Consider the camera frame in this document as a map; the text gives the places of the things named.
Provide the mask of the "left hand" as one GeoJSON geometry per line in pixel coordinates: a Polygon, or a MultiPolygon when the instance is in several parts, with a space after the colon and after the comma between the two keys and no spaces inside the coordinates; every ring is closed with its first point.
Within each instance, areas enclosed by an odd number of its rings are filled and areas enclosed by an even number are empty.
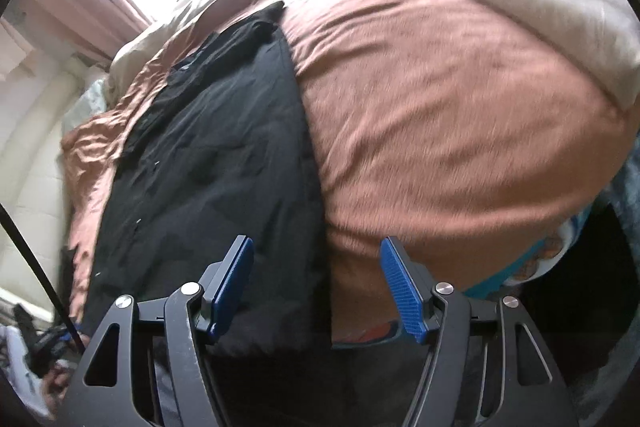
{"type": "Polygon", "coordinates": [[[51,412],[55,412],[65,398],[73,371],[62,365],[55,365],[44,375],[41,392],[44,403],[51,412]]]}

